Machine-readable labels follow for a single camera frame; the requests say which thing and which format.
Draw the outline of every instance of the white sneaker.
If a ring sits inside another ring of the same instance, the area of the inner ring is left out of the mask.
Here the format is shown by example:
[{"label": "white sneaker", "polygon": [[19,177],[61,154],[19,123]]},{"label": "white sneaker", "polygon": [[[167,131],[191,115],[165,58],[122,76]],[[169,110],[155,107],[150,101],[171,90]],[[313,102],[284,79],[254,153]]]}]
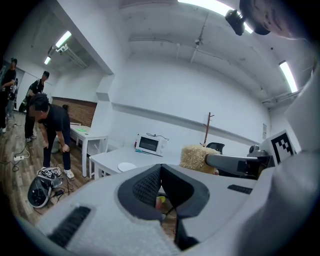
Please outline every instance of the white sneaker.
[{"label": "white sneaker", "polygon": [[71,170],[64,170],[64,173],[69,179],[72,179],[75,177],[74,173]]}]

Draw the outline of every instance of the man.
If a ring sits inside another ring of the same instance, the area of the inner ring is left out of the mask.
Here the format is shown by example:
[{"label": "man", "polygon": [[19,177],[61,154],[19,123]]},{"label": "man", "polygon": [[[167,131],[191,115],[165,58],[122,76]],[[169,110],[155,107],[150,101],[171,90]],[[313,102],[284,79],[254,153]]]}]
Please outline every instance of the man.
[{"label": "man", "polygon": [[1,91],[0,91],[0,129],[2,132],[6,132],[6,107],[8,104],[8,97],[10,93],[10,88],[15,84],[15,79],[17,76],[16,66],[17,59],[12,58],[10,68],[5,73],[2,81],[1,81]]},{"label": "man", "polygon": [[48,80],[49,75],[50,73],[48,71],[44,71],[41,79],[38,79],[33,84],[31,84],[26,94],[26,115],[25,115],[25,124],[24,124],[24,137],[27,142],[30,142],[31,139],[37,138],[37,136],[34,135],[35,120],[29,117],[30,100],[34,95],[41,94],[43,92],[45,87],[45,81]]},{"label": "man", "polygon": [[17,98],[17,93],[18,93],[18,78],[15,79],[14,85],[11,86],[10,93],[9,93],[9,101],[6,106],[6,114],[7,118],[12,118],[14,108],[15,108],[15,100]]},{"label": "man", "polygon": [[61,106],[49,104],[47,95],[36,94],[29,103],[30,118],[39,123],[43,136],[43,168],[50,167],[51,149],[58,136],[63,151],[63,167],[68,178],[75,177],[70,162],[70,119]]}]

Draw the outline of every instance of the black chair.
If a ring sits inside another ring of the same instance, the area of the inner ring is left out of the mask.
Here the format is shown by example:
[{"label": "black chair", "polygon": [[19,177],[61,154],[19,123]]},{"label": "black chair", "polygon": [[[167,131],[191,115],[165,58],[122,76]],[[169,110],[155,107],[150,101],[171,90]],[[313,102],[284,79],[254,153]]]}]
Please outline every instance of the black chair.
[{"label": "black chair", "polygon": [[219,151],[222,155],[222,150],[223,150],[224,146],[225,146],[225,144],[222,144],[222,143],[211,142],[206,147],[213,149],[213,150],[216,150],[216,151]]}]

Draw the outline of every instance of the microwave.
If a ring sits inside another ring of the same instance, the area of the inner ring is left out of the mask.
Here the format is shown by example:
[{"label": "microwave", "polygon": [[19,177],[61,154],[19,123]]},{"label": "microwave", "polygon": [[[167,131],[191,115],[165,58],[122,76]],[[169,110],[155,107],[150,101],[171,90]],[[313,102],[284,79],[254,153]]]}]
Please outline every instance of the microwave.
[{"label": "microwave", "polygon": [[167,139],[164,139],[161,136],[138,135],[135,148],[143,152],[163,157],[167,141]]}]

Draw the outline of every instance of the wooden wall panel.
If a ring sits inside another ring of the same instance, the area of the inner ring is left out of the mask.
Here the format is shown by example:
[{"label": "wooden wall panel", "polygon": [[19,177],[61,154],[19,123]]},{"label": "wooden wall panel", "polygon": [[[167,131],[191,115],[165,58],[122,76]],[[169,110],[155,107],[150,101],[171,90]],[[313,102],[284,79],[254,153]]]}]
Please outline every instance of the wooden wall panel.
[{"label": "wooden wall panel", "polygon": [[81,123],[83,126],[91,127],[92,119],[96,111],[97,103],[89,102],[71,98],[52,97],[52,104],[69,106],[68,113],[70,121],[74,123]]}]

